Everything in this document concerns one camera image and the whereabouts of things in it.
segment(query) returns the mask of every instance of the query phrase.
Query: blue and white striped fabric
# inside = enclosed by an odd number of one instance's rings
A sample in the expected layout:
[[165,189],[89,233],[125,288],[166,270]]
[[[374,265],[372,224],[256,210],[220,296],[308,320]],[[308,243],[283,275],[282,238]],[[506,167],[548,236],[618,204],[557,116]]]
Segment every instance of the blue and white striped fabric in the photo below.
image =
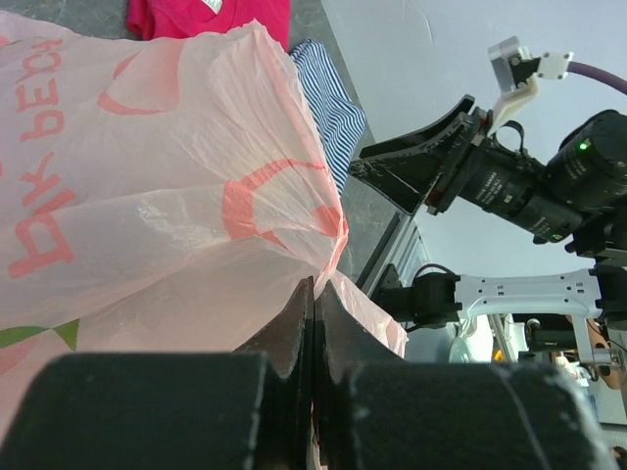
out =
[[349,164],[365,130],[365,115],[351,102],[322,44],[308,39],[290,55],[312,110],[326,161],[342,194]]

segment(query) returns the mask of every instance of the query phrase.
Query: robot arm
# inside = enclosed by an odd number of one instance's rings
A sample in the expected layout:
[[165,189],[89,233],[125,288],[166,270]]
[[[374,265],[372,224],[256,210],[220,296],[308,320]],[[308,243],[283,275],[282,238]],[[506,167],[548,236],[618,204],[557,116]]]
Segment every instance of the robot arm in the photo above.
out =
[[582,362],[620,366],[618,351],[593,348],[589,320],[624,328],[627,293],[621,285],[627,285],[627,271],[604,265],[538,277],[432,272],[417,276],[410,287],[381,288],[375,300],[397,321],[421,327],[505,312],[566,315],[572,321]]
[[488,135],[494,134],[538,95],[538,78],[565,79],[573,56],[572,52],[546,52],[534,58],[517,37],[491,47],[488,55],[501,88]]

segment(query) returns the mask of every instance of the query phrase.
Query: black cable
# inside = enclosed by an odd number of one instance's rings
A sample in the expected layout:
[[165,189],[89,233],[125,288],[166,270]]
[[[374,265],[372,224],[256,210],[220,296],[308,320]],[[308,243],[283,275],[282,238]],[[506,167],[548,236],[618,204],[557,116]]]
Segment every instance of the black cable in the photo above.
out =
[[595,333],[599,333],[599,335],[606,340],[607,338],[605,337],[605,335],[601,332],[601,328],[595,328],[597,325],[595,325],[594,323],[591,323],[591,321],[594,320],[586,320],[586,322],[588,323],[588,326],[590,326],[590,328],[592,328],[592,331],[594,331]]
[[[518,135],[520,136],[520,146],[518,147],[518,153],[520,153],[521,155],[524,154],[524,152],[525,152],[525,129],[522,127],[520,122],[517,122],[515,120],[509,120],[508,122],[503,124],[500,127],[500,129],[502,129],[504,127],[509,127],[510,129],[513,129],[513,130],[515,130],[518,133]],[[506,147],[505,145],[503,145],[499,141],[499,138],[497,137],[497,132],[495,132],[493,134],[492,141],[501,150],[505,150],[507,152],[511,152],[511,149],[509,149],[508,147]]]
[[446,266],[443,266],[442,264],[438,264],[436,262],[429,262],[428,264],[425,264],[425,265],[421,266],[420,269],[415,273],[415,275],[413,277],[414,278],[418,277],[420,274],[422,274],[427,269],[440,269],[441,271],[444,271],[447,274],[455,275],[455,273],[452,272],[450,269],[448,269]]
[[619,345],[618,343],[616,343],[613,340],[606,340],[608,343],[610,343],[611,345],[615,345],[618,346],[620,349],[624,350],[627,353],[627,348],[625,348],[623,345]]

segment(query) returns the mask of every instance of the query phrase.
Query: pink plastic bag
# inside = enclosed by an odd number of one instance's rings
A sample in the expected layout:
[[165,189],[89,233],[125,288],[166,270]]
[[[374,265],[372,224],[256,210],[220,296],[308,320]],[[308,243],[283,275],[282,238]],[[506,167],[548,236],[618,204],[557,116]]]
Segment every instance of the pink plastic bag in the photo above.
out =
[[230,351],[308,276],[403,353],[335,271],[346,219],[261,26],[110,41],[0,12],[0,44],[0,436],[55,355]]

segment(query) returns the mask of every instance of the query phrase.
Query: white wall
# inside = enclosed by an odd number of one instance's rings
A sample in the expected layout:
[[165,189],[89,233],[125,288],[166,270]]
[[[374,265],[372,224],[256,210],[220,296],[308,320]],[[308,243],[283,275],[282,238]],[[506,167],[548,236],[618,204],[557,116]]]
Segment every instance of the white wall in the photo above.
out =
[[[491,108],[498,86],[487,49],[517,35],[535,54],[570,50],[575,60],[627,76],[625,0],[322,0],[375,140],[416,130],[465,93]],[[527,148],[546,162],[561,139],[627,98],[587,78],[543,82],[518,120]],[[590,265],[466,201],[419,221],[430,259],[487,276],[551,274]]]

